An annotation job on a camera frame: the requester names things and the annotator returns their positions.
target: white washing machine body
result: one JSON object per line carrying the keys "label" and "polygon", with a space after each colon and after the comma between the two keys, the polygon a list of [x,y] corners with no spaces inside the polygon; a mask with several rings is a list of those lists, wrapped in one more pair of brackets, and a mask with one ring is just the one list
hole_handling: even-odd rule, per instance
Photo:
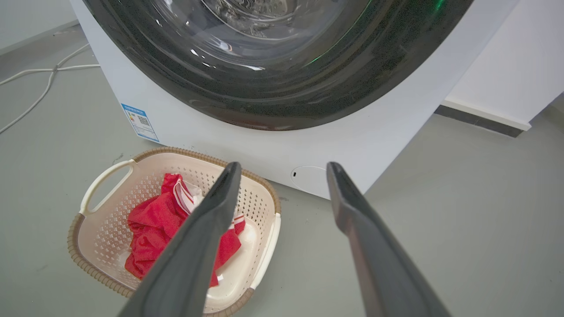
{"label": "white washing machine body", "polygon": [[389,92],[343,118],[289,131],[236,126],[188,107],[116,46],[82,0],[71,3],[117,100],[127,106],[124,124],[135,125],[131,113],[148,119],[149,128],[134,127],[132,133],[165,146],[238,161],[266,179],[328,198],[327,162],[339,162],[359,189],[369,189],[447,96],[517,1],[474,0],[430,57]]}

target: gray floor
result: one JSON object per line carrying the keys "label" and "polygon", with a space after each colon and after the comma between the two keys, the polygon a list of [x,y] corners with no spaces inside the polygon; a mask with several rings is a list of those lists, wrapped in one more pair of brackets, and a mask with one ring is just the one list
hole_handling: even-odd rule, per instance
{"label": "gray floor", "polygon": [[[0,80],[48,68],[81,32],[0,56]],[[67,65],[95,63],[91,51]],[[0,126],[48,74],[0,86]],[[433,116],[367,198],[454,316],[564,315],[564,134],[543,117],[511,139]],[[82,272],[67,231],[92,180],[157,146],[135,136],[100,69],[59,73],[0,135],[0,307],[5,316],[114,316],[125,299]],[[283,225],[270,267],[237,316],[361,316],[347,240],[329,202],[275,184]]]}

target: washing machine door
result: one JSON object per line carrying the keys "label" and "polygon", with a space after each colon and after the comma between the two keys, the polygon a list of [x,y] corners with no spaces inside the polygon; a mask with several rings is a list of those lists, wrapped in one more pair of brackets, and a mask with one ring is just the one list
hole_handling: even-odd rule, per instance
{"label": "washing machine door", "polygon": [[347,116],[400,84],[472,0],[84,0],[148,77],[262,130]]}

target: wall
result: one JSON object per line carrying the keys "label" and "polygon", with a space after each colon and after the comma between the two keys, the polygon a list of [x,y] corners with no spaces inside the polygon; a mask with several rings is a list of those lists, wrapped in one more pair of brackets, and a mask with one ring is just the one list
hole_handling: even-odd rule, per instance
{"label": "wall", "polygon": [[521,0],[443,105],[527,130],[564,91],[563,0]]}
{"label": "wall", "polygon": [[78,24],[68,0],[0,2],[0,55]]}

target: white cable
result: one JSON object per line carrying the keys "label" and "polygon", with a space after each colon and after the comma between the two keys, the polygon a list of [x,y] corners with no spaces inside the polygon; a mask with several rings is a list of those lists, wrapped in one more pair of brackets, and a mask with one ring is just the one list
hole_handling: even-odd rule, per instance
{"label": "white cable", "polygon": [[47,87],[45,88],[45,91],[43,92],[43,94],[41,94],[41,96],[39,97],[39,99],[37,99],[32,105],[31,107],[29,107],[24,113],[22,113],[19,117],[15,118],[12,122],[10,122],[9,124],[7,124],[5,127],[3,127],[0,130],[0,134],[2,134],[4,131],[8,130],[12,125],[16,124],[16,122],[20,121],[21,118],[23,118],[25,115],[27,115],[31,110],[33,110],[33,108],[35,108],[35,106],[37,106],[37,104],[43,99],[43,97],[45,97],[45,95],[47,95],[47,92],[49,91],[49,89],[51,88],[51,85],[53,83],[53,78],[55,78],[55,74],[57,74],[58,71],[72,71],[72,70],[77,70],[77,69],[87,69],[87,68],[93,68],[93,67],[100,67],[99,64],[90,64],[90,65],[78,65],[78,66],[70,66],[70,67],[62,67],[59,68],[61,65],[63,65],[64,63],[66,63],[69,59],[71,59],[72,57],[74,57],[75,55],[77,55],[78,53],[82,52],[82,50],[84,50],[85,48],[88,47],[88,45],[90,44],[86,44],[84,46],[82,46],[80,49],[72,52],[70,55],[68,55],[67,57],[65,57],[64,59],[62,59],[60,62],[57,63],[57,65],[53,68],[53,69],[48,69],[48,68],[38,68],[38,69],[28,69],[26,71],[22,71],[19,72],[15,75],[13,75],[12,77],[5,79],[3,81],[0,82],[0,86],[4,85],[7,82],[10,82],[16,78],[19,78],[21,76],[25,76],[27,74],[32,74],[32,73],[38,73],[38,72],[51,72],[51,75],[49,75],[49,81],[47,82]]}

